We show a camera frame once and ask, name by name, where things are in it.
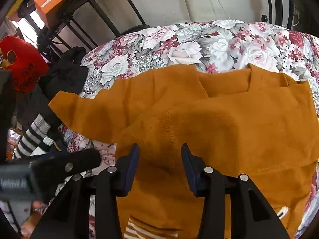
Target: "sweater sleeve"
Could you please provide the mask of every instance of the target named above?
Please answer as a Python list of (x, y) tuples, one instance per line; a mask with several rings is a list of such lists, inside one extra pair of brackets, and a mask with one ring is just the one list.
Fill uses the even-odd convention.
[(49, 107), (71, 130), (105, 143), (115, 142), (120, 132), (153, 102), (153, 79), (139, 75), (117, 79), (94, 99), (60, 91)]
[(49, 107), (71, 130), (104, 143), (117, 142), (139, 116), (159, 114), (207, 93), (191, 65), (153, 69), (129, 79), (117, 79), (94, 99), (60, 91)]

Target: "clothing pile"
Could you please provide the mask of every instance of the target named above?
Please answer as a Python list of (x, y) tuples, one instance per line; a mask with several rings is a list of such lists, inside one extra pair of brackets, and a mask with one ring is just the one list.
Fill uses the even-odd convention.
[(276, 212), (285, 209), (281, 221), (293, 238), (318, 160), (307, 81), (254, 65), (220, 74), (175, 65), (117, 79), (94, 99), (61, 91), (49, 106), (71, 130), (116, 142), (116, 158), (140, 146), (132, 191), (117, 199), (125, 238), (197, 237), (204, 202), (189, 190), (183, 143), (224, 175), (249, 175)]
[[(30, 92), (20, 90), (15, 92), (16, 117), (22, 125), (24, 135), (14, 152), (14, 159), (46, 153), (57, 154), (61, 150), (66, 150), (63, 136), (58, 130), (62, 121), (52, 112), (48, 104), (59, 91), (76, 94), (82, 91), (88, 74), (87, 67), (80, 66), (85, 54), (85, 49), (81, 47), (66, 51), (61, 59), (39, 78)], [(25, 207), (31, 207), (31, 202), (23, 204)], [(16, 201), (0, 201), (3, 213), (17, 232), (25, 221), (24, 207), (19, 206)]]

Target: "metal screw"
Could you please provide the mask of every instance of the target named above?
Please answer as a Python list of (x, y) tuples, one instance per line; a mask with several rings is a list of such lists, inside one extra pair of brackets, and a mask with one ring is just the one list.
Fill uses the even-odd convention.
[(72, 180), (74, 180), (74, 181), (78, 181), (79, 179), (81, 179), (81, 175), (79, 175), (79, 174), (72, 176)]
[(108, 171), (109, 173), (114, 173), (114, 172), (117, 171), (117, 168), (116, 168), (115, 166), (110, 166), (110, 167), (107, 169), (107, 171)]
[(67, 163), (64, 167), (66, 172), (70, 172), (73, 169), (73, 163)]
[(205, 167), (204, 171), (207, 173), (212, 173), (214, 169), (212, 167)]
[(242, 181), (244, 181), (244, 182), (246, 182), (246, 181), (248, 181), (249, 180), (249, 178), (248, 178), (248, 176), (246, 175), (246, 174), (242, 174), (242, 175), (240, 175), (240, 177), (239, 177)]

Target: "white wall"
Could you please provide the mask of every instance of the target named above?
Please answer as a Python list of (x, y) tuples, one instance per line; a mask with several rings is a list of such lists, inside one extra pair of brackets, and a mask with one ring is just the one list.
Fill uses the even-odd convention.
[[(96, 0), (120, 32), (140, 21), (126, 0)], [(185, 21), (212, 21), (227, 19), (217, 0), (132, 0), (145, 22), (151, 27), (170, 25)], [(288, 18), (288, 0), (284, 1), (284, 25)], [(232, 19), (246, 22), (261, 21), (268, 15), (267, 0), (220, 0)], [(74, 14), (74, 18), (97, 42), (103, 44), (114, 38), (114, 34), (93, 8), (86, 3)], [(60, 36), (71, 46), (84, 46), (66, 27)]]

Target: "black cord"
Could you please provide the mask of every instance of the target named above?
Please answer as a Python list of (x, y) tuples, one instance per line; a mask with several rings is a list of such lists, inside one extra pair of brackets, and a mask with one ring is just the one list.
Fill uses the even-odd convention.
[(51, 50), (50, 45), (49, 45), (48, 47), (49, 47), (49, 50), (50, 50), (50, 57), (51, 57), (51, 60), (53, 60), (53, 55), (52, 55), (52, 50)]
[(54, 43), (54, 44), (58, 44), (58, 45), (64, 45), (63, 43), (56, 42), (56, 41), (53, 41), (53, 40), (52, 40), (52, 43)]

